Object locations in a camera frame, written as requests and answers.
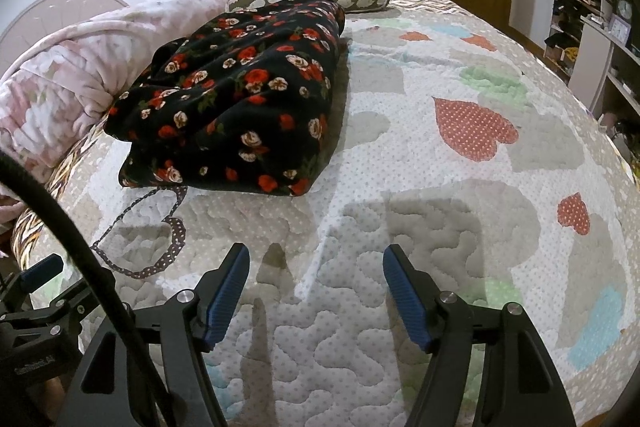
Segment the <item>black floral garment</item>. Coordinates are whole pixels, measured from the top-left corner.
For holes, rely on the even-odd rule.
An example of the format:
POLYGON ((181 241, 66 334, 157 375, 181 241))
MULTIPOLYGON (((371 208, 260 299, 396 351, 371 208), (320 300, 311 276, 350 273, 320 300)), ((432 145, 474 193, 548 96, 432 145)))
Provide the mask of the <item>black floral garment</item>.
POLYGON ((224 13, 161 46, 104 130, 124 187, 305 194, 320 171, 345 14, 331 0, 224 13))

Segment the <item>pink floral comforter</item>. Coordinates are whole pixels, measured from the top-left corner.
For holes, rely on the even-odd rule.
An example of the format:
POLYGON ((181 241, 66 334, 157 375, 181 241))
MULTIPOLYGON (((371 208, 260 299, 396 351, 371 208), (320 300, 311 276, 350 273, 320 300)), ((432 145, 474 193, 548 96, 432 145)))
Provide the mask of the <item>pink floral comforter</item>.
POLYGON ((1 148, 38 182, 129 89, 155 51, 229 0, 145 0, 40 39, 1 78, 1 148))

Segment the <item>heart patchwork quilt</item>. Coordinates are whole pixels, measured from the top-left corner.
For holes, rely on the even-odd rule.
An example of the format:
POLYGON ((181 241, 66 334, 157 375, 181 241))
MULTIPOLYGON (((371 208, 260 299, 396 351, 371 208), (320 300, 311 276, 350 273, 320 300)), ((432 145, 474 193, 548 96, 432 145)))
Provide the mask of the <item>heart patchwork quilt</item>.
POLYGON ((398 244, 475 306, 516 301, 578 425, 639 362, 636 178, 562 80, 448 0, 352 15, 330 159, 303 196, 125 188, 129 147, 90 132, 48 187, 135 308, 250 250, 239 309, 205 355, 233 426, 400 426, 427 356, 383 274, 398 244))

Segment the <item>pink headboard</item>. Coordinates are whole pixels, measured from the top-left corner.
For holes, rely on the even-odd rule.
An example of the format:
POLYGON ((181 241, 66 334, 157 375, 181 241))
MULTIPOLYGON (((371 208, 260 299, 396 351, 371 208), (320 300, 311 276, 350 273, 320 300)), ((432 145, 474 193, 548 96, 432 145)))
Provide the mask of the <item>pink headboard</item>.
POLYGON ((1 33, 1 74, 37 41, 66 26, 126 8, 124 0, 37 0, 1 33))

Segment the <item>white shelf unit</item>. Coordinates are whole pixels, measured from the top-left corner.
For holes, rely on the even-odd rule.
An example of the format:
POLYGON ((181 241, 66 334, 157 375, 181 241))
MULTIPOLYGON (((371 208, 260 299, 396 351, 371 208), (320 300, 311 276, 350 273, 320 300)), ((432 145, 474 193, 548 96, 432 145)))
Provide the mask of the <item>white shelf unit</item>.
POLYGON ((593 6, 553 0, 544 57, 619 147, 639 153, 639 8, 632 23, 614 13, 614 0, 593 6))

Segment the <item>black clock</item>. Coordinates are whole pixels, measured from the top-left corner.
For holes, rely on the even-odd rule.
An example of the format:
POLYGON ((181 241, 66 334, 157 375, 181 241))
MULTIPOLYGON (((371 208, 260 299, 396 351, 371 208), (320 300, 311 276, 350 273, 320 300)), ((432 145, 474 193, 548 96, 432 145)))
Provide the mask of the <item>black clock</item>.
POLYGON ((634 4, 632 0, 614 0, 614 13, 627 23, 632 23, 634 4))

